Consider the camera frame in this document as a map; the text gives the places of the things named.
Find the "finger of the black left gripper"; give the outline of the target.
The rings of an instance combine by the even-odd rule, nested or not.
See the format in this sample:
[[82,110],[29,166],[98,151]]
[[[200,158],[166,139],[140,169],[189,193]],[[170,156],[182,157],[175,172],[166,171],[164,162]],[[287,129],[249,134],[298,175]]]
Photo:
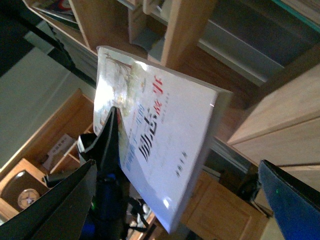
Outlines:
[[118,108],[113,106],[99,134],[78,136],[77,150],[80,164],[93,159],[98,165],[119,164]]

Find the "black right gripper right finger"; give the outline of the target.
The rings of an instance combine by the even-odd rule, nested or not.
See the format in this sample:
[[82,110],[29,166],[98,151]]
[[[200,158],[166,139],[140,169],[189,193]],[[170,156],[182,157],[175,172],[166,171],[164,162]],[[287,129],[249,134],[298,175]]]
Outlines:
[[320,192],[264,159],[258,177],[286,240],[320,238]]

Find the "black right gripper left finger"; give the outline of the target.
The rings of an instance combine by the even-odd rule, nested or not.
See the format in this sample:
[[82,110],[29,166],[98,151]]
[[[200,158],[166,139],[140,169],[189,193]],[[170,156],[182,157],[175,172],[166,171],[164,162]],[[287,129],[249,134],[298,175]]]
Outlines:
[[97,179],[97,165],[87,161],[31,206],[0,227],[2,240],[78,240]]

